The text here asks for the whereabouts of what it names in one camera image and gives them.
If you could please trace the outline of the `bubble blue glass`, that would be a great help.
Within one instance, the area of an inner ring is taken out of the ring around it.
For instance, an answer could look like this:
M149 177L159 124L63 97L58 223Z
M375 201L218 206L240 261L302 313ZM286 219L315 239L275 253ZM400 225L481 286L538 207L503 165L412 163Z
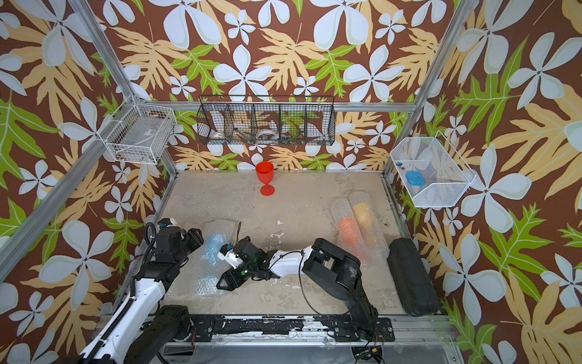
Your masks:
M219 219L204 226L203 246L189 256L189 262L180 270L181 293L188 297L220 297L226 293L217 288L217 283L230 265L218 254L221 247L233 243L236 225L235 221Z

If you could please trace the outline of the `red wine glass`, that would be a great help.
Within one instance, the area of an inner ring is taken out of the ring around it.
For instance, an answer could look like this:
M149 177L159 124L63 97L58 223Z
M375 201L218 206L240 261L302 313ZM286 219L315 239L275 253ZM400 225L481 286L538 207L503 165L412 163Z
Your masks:
M274 179L274 165L270 162L260 162L256 165L256 174L262 183L260 193L262 196L270 197L275 193L274 186L271 185Z

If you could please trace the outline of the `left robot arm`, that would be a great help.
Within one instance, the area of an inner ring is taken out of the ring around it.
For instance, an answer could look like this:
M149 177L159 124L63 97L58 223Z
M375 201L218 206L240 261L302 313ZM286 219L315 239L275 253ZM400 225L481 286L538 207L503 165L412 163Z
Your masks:
M204 244L198 228L184 230L170 219L145 226L146 249L130 292L95 339L82 351L79 363L148 363L172 339L190 335L186 306L162 306L161 301L189 255Z

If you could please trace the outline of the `bubble orange glass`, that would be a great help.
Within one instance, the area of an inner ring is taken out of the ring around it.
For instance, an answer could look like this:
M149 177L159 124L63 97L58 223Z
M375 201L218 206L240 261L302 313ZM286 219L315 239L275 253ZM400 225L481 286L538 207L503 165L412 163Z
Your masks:
M330 212L338 231L339 245L358 258L362 264L367 263L368 250L349 201L346 198L334 200L330 205Z

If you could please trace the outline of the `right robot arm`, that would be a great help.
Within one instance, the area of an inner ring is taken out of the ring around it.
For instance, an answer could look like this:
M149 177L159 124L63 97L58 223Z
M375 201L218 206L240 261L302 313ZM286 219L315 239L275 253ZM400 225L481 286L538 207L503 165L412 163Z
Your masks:
M386 262L404 311L414 317L438 313L439 297L413 241L397 238L389 250ZM383 335L379 313L365 293L360 259L326 239L318 238L302 250L265 252L244 238L235 245L224 244L217 257L230 265L216 284L221 291L234 291L249 280L307 277L347 307L350 318L340 327L349 333L335 334L336 341L373 341Z

